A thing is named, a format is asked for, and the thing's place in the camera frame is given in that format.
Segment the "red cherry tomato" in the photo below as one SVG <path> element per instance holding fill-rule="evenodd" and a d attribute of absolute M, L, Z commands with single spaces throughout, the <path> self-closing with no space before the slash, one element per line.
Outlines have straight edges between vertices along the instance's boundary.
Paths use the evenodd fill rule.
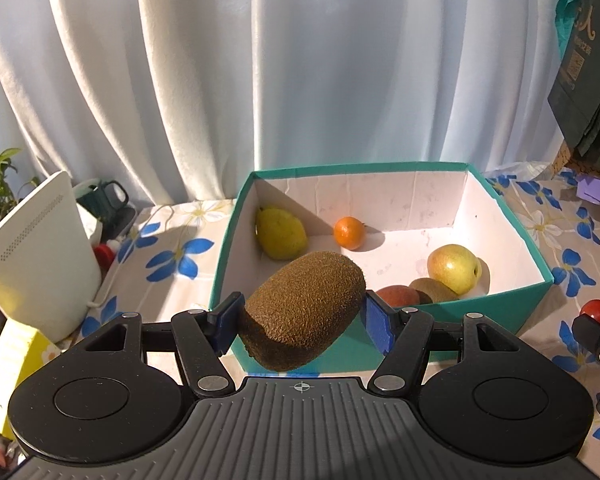
<path fill-rule="evenodd" d="M 600 323 L 600 299 L 588 300 L 581 308 L 580 315 L 587 315 L 594 318 L 597 323 Z"/>

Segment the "red apple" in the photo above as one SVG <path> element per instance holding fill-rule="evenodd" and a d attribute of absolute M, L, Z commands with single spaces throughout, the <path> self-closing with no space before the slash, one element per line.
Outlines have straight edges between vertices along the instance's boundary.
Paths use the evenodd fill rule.
<path fill-rule="evenodd" d="M 389 307 L 401 309 L 417 307 L 420 304 L 419 292 L 406 285 L 389 285 L 376 290 L 377 296 Z"/>

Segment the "brown kiwi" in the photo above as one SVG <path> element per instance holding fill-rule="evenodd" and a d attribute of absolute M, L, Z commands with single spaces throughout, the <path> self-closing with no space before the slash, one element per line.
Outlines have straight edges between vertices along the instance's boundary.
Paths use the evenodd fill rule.
<path fill-rule="evenodd" d="M 238 335 L 250 358 L 289 372 L 325 352 L 360 312 L 362 269 L 336 252 L 310 252 L 270 276 L 246 300 Z"/>
<path fill-rule="evenodd" d="M 456 292 L 433 278 L 416 278 L 410 287 L 418 293 L 420 304 L 441 304 L 460 299 Z"/>

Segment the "yellow-green pear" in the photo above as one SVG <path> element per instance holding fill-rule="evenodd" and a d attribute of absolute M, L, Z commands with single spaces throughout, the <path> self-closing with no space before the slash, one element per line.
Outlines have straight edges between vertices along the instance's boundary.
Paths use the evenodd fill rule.
<path fill-rule="evenodd" d="M 302 222 L 282 208 L 259 208 L 256 234 L 262 252 L 278 261 L 300 257 L 309 244 Z"/>

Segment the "yellow-red apple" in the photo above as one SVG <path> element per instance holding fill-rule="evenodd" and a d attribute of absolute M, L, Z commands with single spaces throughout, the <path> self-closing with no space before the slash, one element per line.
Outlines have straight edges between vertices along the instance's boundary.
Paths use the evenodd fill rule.
<path fill-rule="evenodd" d="M 428 256 L 427 270 L 430 278 L 445 284 L 458 296 L 463 296 L 478 284 L 482 264 L 466 247 L 447 244 Z"/>

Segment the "teal cardboard box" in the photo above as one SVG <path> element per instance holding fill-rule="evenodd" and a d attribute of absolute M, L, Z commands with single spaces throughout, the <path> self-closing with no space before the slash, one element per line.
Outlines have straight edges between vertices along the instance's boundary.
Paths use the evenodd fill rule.
<path fill-rule="evenodd" d="M 276 206 L 303 224 L 309 248 L 338 252 L 332 227 L 351 216 L 367 228 L 349 252 L 368 288 L 407 285 L 427 273 L 426 260 L 446 244 L 482 262 L 479 284 L 461 300 L 435 304 L 439 321 L 480 312 L 517 333 L 541 302 L 553 275 L 521 223 L 474 167 L 462 162 L 382 162 L 255 171 L 240 190 L 221 247 L 211 302 L 250 296 L 279 262 L 256 241 L 256 212 Z"/>

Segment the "orange tangerine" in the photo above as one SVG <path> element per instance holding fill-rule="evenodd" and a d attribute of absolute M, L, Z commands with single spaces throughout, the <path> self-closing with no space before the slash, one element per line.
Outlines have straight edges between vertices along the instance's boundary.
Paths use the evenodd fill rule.
<path fill-rule="evenodd" d="M 358 250 L 366 240 L 365 224 L 354 217 L 342 217 L 335 223 L 332 236 L 340 247 Z"/>

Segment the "red small bottle cap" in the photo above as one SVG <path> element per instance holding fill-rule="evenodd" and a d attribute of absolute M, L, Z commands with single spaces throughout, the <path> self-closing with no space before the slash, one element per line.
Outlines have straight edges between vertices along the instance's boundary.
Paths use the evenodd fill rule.
<path fill-rule="evenodd" d="M 99 269 L 103 274 L 106 274 L 114 263 L 114 260 L 116 260 L 116 253 L 107 244 L 98 244 L 94 246 L 93 252 Z"/>

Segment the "purple small box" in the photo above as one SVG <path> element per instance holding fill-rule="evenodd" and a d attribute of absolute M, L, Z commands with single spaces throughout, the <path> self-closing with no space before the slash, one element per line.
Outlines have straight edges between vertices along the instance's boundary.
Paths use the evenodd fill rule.
<path fill-rule="evenodd" d="M 594 205 L 600 205 L 600 177 L 577 175 L 577 196 Z"/>

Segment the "dark green mug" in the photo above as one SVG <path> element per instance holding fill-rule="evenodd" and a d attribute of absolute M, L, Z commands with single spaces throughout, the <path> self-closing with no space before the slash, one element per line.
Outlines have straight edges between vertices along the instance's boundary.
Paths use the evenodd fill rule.
<path fill-rule="evenodd" d="M 114 222 L 129 203 L 129 194 L 116 180 L 90 179 L 73 188 L 76 202 L 102 224 Z"/>

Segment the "white router device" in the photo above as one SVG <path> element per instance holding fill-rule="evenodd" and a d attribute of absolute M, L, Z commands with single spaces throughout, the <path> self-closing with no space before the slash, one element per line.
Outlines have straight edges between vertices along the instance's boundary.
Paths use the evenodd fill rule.
<path fill-rule="evenodd" d="M 61 341 L 81 325 L 101 282 L 70 178 L 58 171 L 0 222 L 0 309 Z"/>

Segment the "yellow tissue box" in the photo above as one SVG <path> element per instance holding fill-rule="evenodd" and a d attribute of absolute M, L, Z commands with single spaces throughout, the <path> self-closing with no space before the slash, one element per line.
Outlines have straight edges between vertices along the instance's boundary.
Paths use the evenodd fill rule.
<path fill-rule="evenodd" d="M 60 354 L 56 344 L 36 328 L 13 320 L 6 322 L 0 336 L 0 434 L 6 439 L 15 439 L 7 416 L 15 388 Z"/>

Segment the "dark green paper bag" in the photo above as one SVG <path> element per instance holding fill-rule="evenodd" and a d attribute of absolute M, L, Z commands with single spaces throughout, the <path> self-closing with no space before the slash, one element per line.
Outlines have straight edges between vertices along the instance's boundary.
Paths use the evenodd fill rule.
<path fill-rule="evenodd" d="M 548 104 L 572 160 L 600 172 L 600 0 L 580 0 Z"/>

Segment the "white curtain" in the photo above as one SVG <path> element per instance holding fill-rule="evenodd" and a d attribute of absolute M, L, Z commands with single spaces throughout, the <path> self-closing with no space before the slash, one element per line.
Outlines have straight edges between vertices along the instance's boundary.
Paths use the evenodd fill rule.
<path fill-rule="evenodd" d="M 0 0 L 14 177 L 133 200 L 234 196 L 253 170 L 553 158 L 557 0 Z"/>

